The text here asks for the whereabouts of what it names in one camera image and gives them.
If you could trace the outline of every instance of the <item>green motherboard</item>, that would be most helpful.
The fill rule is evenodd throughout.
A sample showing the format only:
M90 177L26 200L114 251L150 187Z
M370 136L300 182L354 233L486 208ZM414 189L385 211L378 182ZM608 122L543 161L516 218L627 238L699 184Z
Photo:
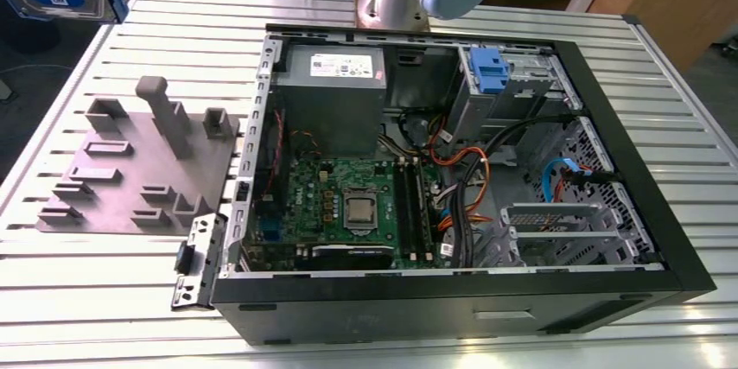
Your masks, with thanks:
M429 222L422 222L421 229L410 230L417 233L412 236L401 225L408 218L405 212L397 212L402 208L396 206L397 201L404 203L404 199L397 200L394 190L401 192L412 187L413 191L414 183L398 184L397 167L396 162L386 160L292 160L284 216L278 221L258 221L269 270L292 270L292 250L298 257L316 245L385 246L393 249L394 269L440 266ZM420 178L425 186L434 183L436 168L422 166ZM408 240L412 253L408 253Z

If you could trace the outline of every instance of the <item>cable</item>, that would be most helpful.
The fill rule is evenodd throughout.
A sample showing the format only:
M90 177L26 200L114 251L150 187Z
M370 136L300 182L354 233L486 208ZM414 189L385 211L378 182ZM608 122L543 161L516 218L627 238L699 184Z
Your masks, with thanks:
M584 172L584 175L591 175L591 169L580 169L579 165L568 157L557 157L551 160L543 168L543 175L540 176L540 188L543 189L543 200L551 202L553 195L551 194L551 174L553 173L553 166L557 163L563 163L572 172Z
M466 237L465 237L465 235L461 235L462 228L456 226L456 224L461 224L461 217L458 216L458 211L456 209L453 209L453 207L456 206L456 198L457 198L457 194L456 194L456 192L453 192L450 194L450 199L448 201L449 202L449 207L450 207L450 227L453 229L453 251L450 253L450 267L452 268L465 267L465 264L466 264L465 263L466 247L462 246L462 243L464 243Z
M314 142L314 137L312 136L312 133L309 131L304 131L304 130L292 130L289 132L289 136L293 136L294 134L302 134L302 136L306 136L309 137L309 142L312 143L312 145L314 146L314 148L317 148L317 143Z
M583 171L584 175L591 175L593 173L591 167L585 166L583 164L579 165L579 170L576 170L576 171ZM552 202L560 202L561 201L561 199L563 199L561 192L563 191L564 191L564 175L560 174L559 178L557 178L557 183L555 184L555 188L553 188L553 199L551 200Z
M400 134L402 135L402 139L404 141L406 142L406 144L409 144L409 146L412 147L412 149L416 151L416 152L421 152L422 151L422 147L418 146L416 143L414 143L414 140L412 140L412 137L410 137L410 133L406 131L406 129L404 128L404 125L406 124L406 112L401 112L400 113L400 117L397 118L396 120L396 128L398 129L400 131Z
M384 147L386 147L386 150L389 150L394 156L406 157L408 159L412 158L412 155L409 153L405 153L402 149L396 147L396 145L386 142L381 135L378 135L378 137L377 137L377 142Z
M430 118L429 120L429 123L428 123L428 134L432 133L432 130L433 130L433 124L436 123L436 121L442 117L442 114L437 114L434 117Z
M0 71L0 75L2 75L3 73L10 73L11 71L17 71L18 69L25 69L25 68L59 68L59 69L65 69L66 71L73 71L71 67L65 67L63 65L27 64L27 65L18 65L17 67L3 69L2 71Z
M402 156L413 157L418 154L418 152L416 152L414 150L402 149L402 147L400 147L400 145L396 143L396 141L392 140L392 138L386 134L380 134L378 138L384 141L382 144L385 146L390 145L394 149L397 149L402 153Z
M430 137L429 142L428 142L429 157L432 158L433 163L440 165L440 166L452 166L469 153L476 153L480 157L480 160L484 161L484 185L481 186L481 189L478 190L478 194L476 196L476 199L473 200L473 203L470 204L469 207L466 207L466 212L472 212L473 209L476 209L478 207L478 203L481 203L481 199L484 198L484 193L486 192L488 181L489 181L489 178L490 178L490 171L489 171L488 163L485 163L486 155L484 154L484 150L481 150L478 147L466 147L466 148L461 149L454 154L454 156L450 157L449 159L445 159L445 160L438 159L437 156L436 156L436 152L434 152L434 145L436 145L437 134L440 133L440 130L442 130L444 124L445 124L445 118L441 119L440 125L437 126L436 134L433 134L433 136Z
M473 187L473 186L482 185L482 184L484 184L484 181L473 181L473 182L469 183L469 188ZM450 185L448 188L445 188L442 190L442 192L440 192L436 196L433 196L433 206L434 206L436 209L442 208L442 206L440 205L440 202L452 193L452 191L456 189L456 186L458 186L457 183L454 185Z
M517 132L517 130L524 129L525 127L539 124L539 123L567 123L572 121L577 116L572 114L561 114L555 116L539 116L533 118L527 118L513 124L509 124L507 127L504 127L492 137L492 139L486 142L486 145L484 146L484 154L492 155L494 151L498 149L498 147L503 145L503 143L507 141L507 139ZM469 166L465 169L465 172L462 173L462 177L460 180L460 186L456 186L454 192L453 192L453 198L452 198L452 204L450 204L450 215L452 215L452 226L454 231L457 233L462 233L464 235L464 248L468 252L466 258L464 259L464 266L470 267L472 264L472 235L470 235L470 226L468 219L462 213L464 211L464 205L462 205L462 198L464 198L464 190L465 190L465 184L470 180L470 176L473 175L473 171L477 168L478 161L481 158L474 158L473 162L469 164Z
M490 222L494 220L493 218L489 218L488 216L481 215L469 215L469 222ZM450 227L450 216L445 216L440 223L437 224L437 230L444 231Z

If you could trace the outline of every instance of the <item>gray fixture plate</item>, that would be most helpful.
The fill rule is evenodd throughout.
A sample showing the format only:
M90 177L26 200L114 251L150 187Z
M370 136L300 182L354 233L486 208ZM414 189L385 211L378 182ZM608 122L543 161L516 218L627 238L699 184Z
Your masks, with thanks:
M61 201L55 196L46 207L67 205L81 213L82 220L69 224L49 225L37 222L42 232L115 233L146 235L185 235L189 224L182 224L172 214L173 199L148 203L140 191L144 186L170 186L176 194L182 194L189 205L201 195L213 212L220 203L225 174L230 163L236 137L208 139L202 128L201 114L190 114L190 133L186 140L192 147L192 157L177 160L164 137L153 124L150 113L129 112L126 118L114 118L119 133L102 133L103 137L87 131L85 142L77 149L73 162L59 181L73 180L69 175L75 168L117 169L119 181L85 181L93 191L90 199ZM232 131L237 131L238 120L228 116ZM129 155L90 156L83 149L89 142L119 140L130 144ZM133 211L153 211L161 208L169 219L165 226L137 226L131 221Z

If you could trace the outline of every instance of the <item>motherboard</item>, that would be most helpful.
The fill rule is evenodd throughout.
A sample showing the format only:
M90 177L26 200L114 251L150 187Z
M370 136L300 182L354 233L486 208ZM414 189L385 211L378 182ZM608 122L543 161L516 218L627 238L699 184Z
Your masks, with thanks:
M293 159L285 212L258 218L250 263L268 270L436 268L426 209L436 177L418 161Z

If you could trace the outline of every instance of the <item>ram slot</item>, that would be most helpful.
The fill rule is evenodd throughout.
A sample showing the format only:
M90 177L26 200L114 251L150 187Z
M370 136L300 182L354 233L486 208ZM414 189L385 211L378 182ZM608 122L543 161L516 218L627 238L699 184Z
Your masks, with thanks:
M425 255L425 240L422 238L422 211L421 211L421 202L424 200L421 187L417 183L417 169L413 164L408 164L404 167L404 180L406 183L408 191L408 212L410 215L410 229L412 229L412 242L414 258L422 259Z
M432 238L429 235L429 212L428 212L428 197L425 196L425 176L422 175L422 167L418 161L413 163L414 182L417 188L417 198L420 210L420 229L418 229L418 255L426 261L432 261Z
M402 258L408 258L414 252L410 239L410 218L408 215L408 199L406 199L406 182L404 181L404 166L402 162L394 163L393 167L393 182L394 182L394 212L396 212L396 230L400 237L400 252Z

